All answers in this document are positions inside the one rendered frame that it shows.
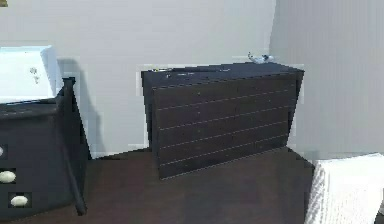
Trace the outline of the dark brown chest of drawers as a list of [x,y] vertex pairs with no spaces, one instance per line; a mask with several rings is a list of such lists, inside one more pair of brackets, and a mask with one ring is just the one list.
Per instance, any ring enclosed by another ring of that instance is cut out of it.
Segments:
[[149,145],[159,177],[286,146],[304,74],[273,62],[143,71]]

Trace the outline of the white box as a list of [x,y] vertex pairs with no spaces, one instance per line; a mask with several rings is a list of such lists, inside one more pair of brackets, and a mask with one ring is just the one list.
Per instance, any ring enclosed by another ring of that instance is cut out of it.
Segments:
[[63,86],[52,45],[0,47],[0,104],[54,98]]

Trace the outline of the white bed cover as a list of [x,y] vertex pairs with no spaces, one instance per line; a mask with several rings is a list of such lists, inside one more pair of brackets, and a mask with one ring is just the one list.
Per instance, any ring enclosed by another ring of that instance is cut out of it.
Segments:
[[384,198],[384,155],[318,160],[304,224],[374,224]]

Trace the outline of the dark cabinet with white knobs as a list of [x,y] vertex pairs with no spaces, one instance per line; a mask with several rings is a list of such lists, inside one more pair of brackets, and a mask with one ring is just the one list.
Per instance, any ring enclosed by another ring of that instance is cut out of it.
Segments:
[[0,104],[0,222],[73,204],[87,213],[84,184],[89,146],[73,77],[56,97]]

